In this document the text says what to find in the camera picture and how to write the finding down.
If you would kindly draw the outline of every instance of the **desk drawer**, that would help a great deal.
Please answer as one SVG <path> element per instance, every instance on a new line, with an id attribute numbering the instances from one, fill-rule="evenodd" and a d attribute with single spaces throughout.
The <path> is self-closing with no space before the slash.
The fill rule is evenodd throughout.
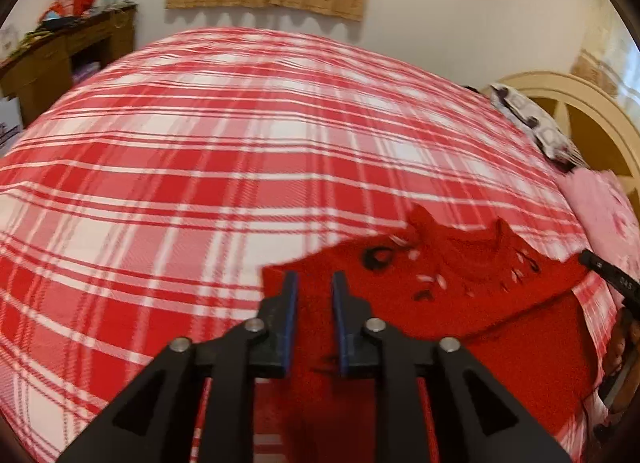
<path id="1" fill-rule="evenodd" d="M 21 87 L 30 84 L 35 78 L 33 57 L 24 55 L 0 78 L 2 94 L 5 97 L 14 96 Z"/>
<path id="2" fill-rule="evenodd" d="M 54 39 L 33 52 L 34 76 L 39 77 L 56 64 L 66 60 L 65 38 Z"/>
<path id="3" fill-rule="evenodd" d="M 111 60 L 133 52 L 134 35 L 133 26 L 114 28 L 111 36 Z"/>
<path id="4" fill-rule="evenodd" d="M 84 30 L 79 30 L 74 34 L 70 34 L 66 38 L 66 49 L 69 55 L 75 55 L 78 52 L 82 52 L 85 48 L 88 48 L 92 44 L 99 42 L 103 39 L 107 39 L 111 33 L 111 28 L 108 21 L 103 23 L 94 24 Z"/>

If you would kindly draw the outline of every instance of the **wooden desk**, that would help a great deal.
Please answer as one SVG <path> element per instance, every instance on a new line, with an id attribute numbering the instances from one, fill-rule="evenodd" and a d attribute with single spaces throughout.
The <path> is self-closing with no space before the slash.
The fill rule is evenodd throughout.
<path id="1" fill-rule="evenodd" d="M 104 12 L 38 40 L 0 66 L 5 97 L 18 97 L 27 127 L 72 87 L 78 61 L 109 63 L 133 51 L 136 5 Z"/>

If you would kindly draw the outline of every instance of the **pillow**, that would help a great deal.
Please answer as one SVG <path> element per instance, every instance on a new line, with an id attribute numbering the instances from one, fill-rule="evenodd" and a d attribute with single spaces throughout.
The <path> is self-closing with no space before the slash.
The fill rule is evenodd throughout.
<path id="1" fill-rule="evenodd" d="M 562 172 L 569 172 L 574 167 L 589 167 L 551 115 L 533 100 L 504 84 L 491 84 L 490 99 L 494 107 L 526 133 Z"/>
<path id="2" fill-rule="evenodd" d="M 640 278 L 638 219 L 620 181 L 610 170 L 574 169 L 557 175 L 556 184 L 584 228 L 596 255 Z M 609 286 L 618 308 L 623 297 Z"/>

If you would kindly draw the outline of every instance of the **pink pillow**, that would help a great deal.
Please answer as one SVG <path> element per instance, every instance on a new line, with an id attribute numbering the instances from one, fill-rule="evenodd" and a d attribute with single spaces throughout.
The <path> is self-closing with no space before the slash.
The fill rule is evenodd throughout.
<path id="1" fill-rule="evenodd" d="M 556 184 L 584 228 L 593 252 L 640 278 L 640 228 L 620 181 L 610 170 L 577 168 L 556 176 Z M 616 305 L 622 296 L 609 288 Z"/>

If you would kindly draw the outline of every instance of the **red plaid bedspread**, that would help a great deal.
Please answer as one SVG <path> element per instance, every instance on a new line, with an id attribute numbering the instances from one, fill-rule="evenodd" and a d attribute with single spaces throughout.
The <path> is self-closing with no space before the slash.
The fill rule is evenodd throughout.
<path id="1" fill-rule="evenodd" d="M 0 163 L 0 409 L 53 461 L 167 342 L 251 317 L 259 269 L 402 224 L 410 202 L 587 245 L 542 155 L 487 100 L 313 36 L 193 30 L 63 96 Z M 600 355 L 604 284 L 575 289 Z M 279 461 L 268 383 L 257 461 Z M 592 423 L 601 414 L 588 404 Z M 574 459 L 581 417 L 558 439 Z"/>

